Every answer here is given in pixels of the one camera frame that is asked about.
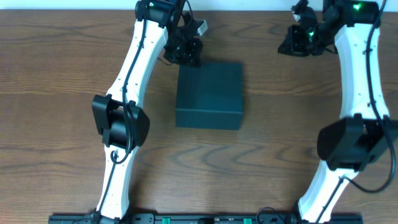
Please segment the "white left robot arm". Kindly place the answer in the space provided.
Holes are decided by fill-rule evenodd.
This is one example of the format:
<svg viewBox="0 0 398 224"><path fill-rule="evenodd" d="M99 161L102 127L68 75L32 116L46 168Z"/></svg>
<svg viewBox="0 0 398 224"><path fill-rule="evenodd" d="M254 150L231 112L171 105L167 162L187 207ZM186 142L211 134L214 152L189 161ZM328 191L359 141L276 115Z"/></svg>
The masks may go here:
<svg viewBox="0 0 398 224"><path fill-rule="evenodd" d="M120 223L129 209L131 169L150 128L144 95L159 55L170 65L200 66L205 20L184 12L187 0L138 1L131 44L114 83L91 107L105 151L103 189L95 210L81 223Z"/></svg>

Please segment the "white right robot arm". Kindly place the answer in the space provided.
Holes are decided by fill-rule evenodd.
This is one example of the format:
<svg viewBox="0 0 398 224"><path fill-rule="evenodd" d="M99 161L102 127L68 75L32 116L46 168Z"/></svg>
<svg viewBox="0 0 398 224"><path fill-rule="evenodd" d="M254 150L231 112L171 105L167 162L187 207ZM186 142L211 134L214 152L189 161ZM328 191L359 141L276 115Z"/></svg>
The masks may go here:
<svg viewBox="0 0 398 224"><path fill-rule="evenodd" d="M333 207L347 185L385 152L391 157L383 191L396 173L397 121L386 106L378 59L384 3L325 1L319 19L307 0L292 6L296 23L289 27L280 54L306 57L323 52L340 60L342 102L337 122L323 128L317 139L320 159L307 191L298 199L286 223L361 223L360 215L335 214Z"/></svg>

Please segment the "dark green box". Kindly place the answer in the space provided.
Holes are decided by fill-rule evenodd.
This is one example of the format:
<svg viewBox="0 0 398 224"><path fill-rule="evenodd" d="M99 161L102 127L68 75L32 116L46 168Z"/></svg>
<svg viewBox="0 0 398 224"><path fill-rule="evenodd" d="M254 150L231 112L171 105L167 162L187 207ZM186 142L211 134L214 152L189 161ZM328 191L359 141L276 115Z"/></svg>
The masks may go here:
<svg viewBox="0 0 398 224"><path fill-rule="evenodd" d="M178 71L175 125L238 130L243 119L243 65L206 62Z"/></svg>

